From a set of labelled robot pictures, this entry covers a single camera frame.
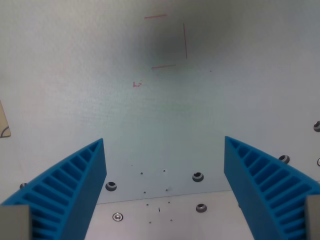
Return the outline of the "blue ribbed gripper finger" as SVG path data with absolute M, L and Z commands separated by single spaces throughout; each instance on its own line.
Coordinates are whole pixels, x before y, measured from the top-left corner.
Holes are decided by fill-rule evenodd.
M 229 136 L 224 174 L 256 240 L 305 240 L 305 200 L 317 181 L 281 160 Z
M 100 138 L 38 175 L 2 205 L 30 207 L 33 240 L 83 240 L 106 176 Z

